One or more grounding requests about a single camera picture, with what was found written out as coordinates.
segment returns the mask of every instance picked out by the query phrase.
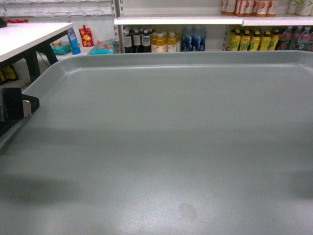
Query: product label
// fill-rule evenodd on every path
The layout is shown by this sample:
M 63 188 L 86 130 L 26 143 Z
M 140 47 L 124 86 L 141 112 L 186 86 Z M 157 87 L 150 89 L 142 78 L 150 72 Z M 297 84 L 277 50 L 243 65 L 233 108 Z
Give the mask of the product label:
M 180 52 L 181 43 L 176 42 L 176 52 Z
M 235 12 L 236 0 L 228 0 L 226 12 Z
M 176 45 L 169 45 L 168 52 L 176 52 Z
M 142 35 L 142 45 L 143 46 L 150 46 L 150 36 L 149 35 Z
M 235 14 L 244 14 L 246 11 L 246 0 L 239 0 L 236 5 Z
M 276 14 L 276 10 L 279 4 L 279 0 L 271 0 L 268 4 L 268 12 L 267 14 Z
M 124 46 L 125 47 L 131 47 L 132 46 L 132 37 L 131 36 L 125 36 L 124 37 Z
M 256 14 L 258 15 L 266 15 L 268 11 L 269 1 L 260 1 L 258 6 L 258 11 Z
M 246 1 L 246 10 L 245 10 L 246 14 L 252 13 L 254 2 L 255 2 L 254 0 Z
M 157 46 L 156 45 L 151 45 L 151 52 L 156 53 L 157 51 Z
M 164 46 L 157 46 L 157 47 L 156 47 L 156 52 L 157 52 L 157 53 L 163 53 L 163 52 L 165 52 Z
M 139 46 L 141 45 L 141 41 L 140 41 L 140 35 L 134 35 L 134 45 Z

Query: beverage bottle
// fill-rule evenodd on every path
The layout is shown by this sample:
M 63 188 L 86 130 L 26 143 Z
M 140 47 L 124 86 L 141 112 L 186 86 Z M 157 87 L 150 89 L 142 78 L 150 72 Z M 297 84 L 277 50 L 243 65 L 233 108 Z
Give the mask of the beverage bottle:
M 263 37 L 261 38 L 261 44 L 259 50 L 267 50 L 270 43 L 270 31 L 266 30 Z
M 271 37 L 270 37 L 270 43 L 268 46 L 268 50 L 275 50 L 277 43 L 279 41 L 279 29 L 274 29 L 274 32 L 272 33 Z
M 176 52 L 176 37 L 173 32 L 170 33 L 168 38 L 168 52 Z
M 143 31 L 142 35 L 142 47 L 143 47 L 143 52 L 151 52 L 151 41 L 150 41 L 150 35 L 148 33 L 148 30 Z
M 135 29 L 135 34 L 133 35 L 133 37 L 134 37 L 133 53 L 141 53 L 142 45 L 138 29 Z
M 235 30 L 235 34 L 231 40 L 231 49 L 232 51 L 236 51 L 239 48 L 240 45 L 240 40 L 241 40 L 241 32 L 240 29 Z
M 132 36 L 130 35 L 128 30 L 125 30 L 124 49 L 125 49 L 125 53 L 133 52 Z
M 259 30 L 254 32 L 254 35 L 251 37 L 249 50 L 258 50 L 261 42 L 261 33 Z
M 188 26 L 183 33 L 183 37 L 182 37 L 182 51 L 192 51 L 193 47 L 192 47 L 192 27 Z
M 226 50 L 231 50 L 231 41 L 233 40 L 233 37 L 235 35 L 236 28 L 232 27 L 231 31 L 228 34 L 228 39 L 227 39 L 227 45 L 226 45 Z
M 165 40 L 163 38 L 163 34 L 159 33 L 156 39 L 156 52 L 163 53 L 165 52 Z
M 289 50 L 296 50 L 297 49 L 297 42 L 302 33 L 302 26 L 298 26 L 296 31 L 292 34 L 291 40 L 289 42 Z
M 151 37 L 151 52 L 156 53 L 157 51 L 157 32 L 152 33 Z
M 180 48 L 181 48 L 181 34 L 180 34 L 179 31 L 176 31 L 175 37 L 176 37 L 176 52 L 180 52 Z
M 305 51 L 313 51 L 313 33 L 310 34 L 308 43 L 305 44 L 303 50 Z
M 278 43 L 277 50 L 288 50 L 289 42 L 292 35 L 292 26 L 288 26 L 286 31 L 283 33 L 280 42 Z
M 250 45 L 250 30 L 246 29 L 245 34 L 241 37 L 240 40 L 240 50 L 248 50 L 249 45 Z
M 164 38 L 164 50 L 165 52 L 168 52 L 168 35 L 166 32 L 162 32 L 163 38 Z
M 305 44 L 309 42 L 310 37 L 310 27 L 305 27 L 303 33 L 301 33 L 298 43 L 297 43 L 297 50 L 303 50 Z

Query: yellow drink bottle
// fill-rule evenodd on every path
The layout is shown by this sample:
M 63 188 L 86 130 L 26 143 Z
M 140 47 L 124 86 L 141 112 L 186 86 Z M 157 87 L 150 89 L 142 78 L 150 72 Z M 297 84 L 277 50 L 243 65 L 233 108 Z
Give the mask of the yellow drink bottle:
M 262 39 L 261 39 L 261 44 L 260 44 L 259 50 L 267 50 L 269 47 L 269 43 L 270 43 L 270 31 L 266 30 Z
M 241 40 L 240 29 L 236 29 L 236 32 L 231 40 L 231 49 L 232 51 L 238 50 Z
M 175 33 L 170 33 L 170 37 L 168 38 L 168 52 L 176 52 Z
M 163 34 L 159 33 L 156 39 L 156 52 L 163 53 L 165 52 L 165 40 L 163 38 Z
M 276 45 L 279 41 L 279 29 L 275 29 L 273 34 L 271 35 L 270 37 L 270 43 L 269 43 L 269 46 L 268 46 L 268 50 L 275 50 L 276 48 Z
M 260 42 L 261 42 L 261 33 L 259 30 L 256 30 L 251 38 L 249 50 L 258 50 Z
M 240 50 L 248 50 L 249 45 L 250 45 L 250 30 L 246 29 L 245 34 L 241 37 L 240 41 Z
M 152 33 L 151 37 L 151 52 L 156 53 L 157 51 L 157 33 Z

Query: yellow bottle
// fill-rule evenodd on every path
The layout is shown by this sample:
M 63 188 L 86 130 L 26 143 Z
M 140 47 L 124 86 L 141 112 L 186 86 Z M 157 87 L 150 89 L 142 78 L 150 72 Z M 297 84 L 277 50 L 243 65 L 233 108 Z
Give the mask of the yellow bottle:
M 162 32 L 163 38 L 164 38 L 164 48 L 165 52 L 168 52 L 168 35 L 166 32 Z
M 231 49 L 231 41 L 235 35 L 236 32 L 236 28 L 232 27 L 231 31 L 228 34 L 228 40 L 227 40 L 227 45 L 226 45 L 226 50 L 230 50 Z
M 261 44 L 259 50 L 267 50 L 270 43 L 270 31 L 266 30 L 263 37 L 261 38 Z
M 170 33 L 168 38 L 168 52 L 176 52 L 176 37 L 173 32 Z
M 240 50 L 248 50 L 249 45 L 250 45 L 250 30 L 246 29 L 245 34 L 241 37 L 240 41 Z
M 231 49 L 232 51 L 238 50 L 241 40 L 240 29 L 236 29 L 235 34 L 231 40 Z
M 251 38 L 249 50 L 258 50 L 260 42 L 261 42 L 261 33 L 259 30 L 256 30 Z
M 151 52 L 156 53 L 157 51 L 157 33 L 152 33 L 151 37 Z
M 275 50 L 276 45 L 279 41 L 278 33 L 279 33 L 279 29 L 275 29 L 273 34 L 271 35 L 268 50 Z
M 165 52 L 165 40 L 163 38 L 163 34 L 159 33 L 156 39 L 156 52 L 163 53 Z
M 176 52 L 180 52 L 180 48 L 181 48 L 181 34 L 180 34 L 179 31 L 176 31 L 175 37 L 176 37 Z

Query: white table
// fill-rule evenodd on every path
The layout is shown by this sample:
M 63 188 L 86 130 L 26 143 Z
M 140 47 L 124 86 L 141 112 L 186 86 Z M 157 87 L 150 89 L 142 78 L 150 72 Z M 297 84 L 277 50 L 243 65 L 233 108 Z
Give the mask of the white table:
M 31 81 L 39 75 L 36 51 L 44 53 L 50 64 L 57 62 L 50 43 L 66 35 L 72 23 L 9 23 L 0 28 L 0 69 L 26 59 Z

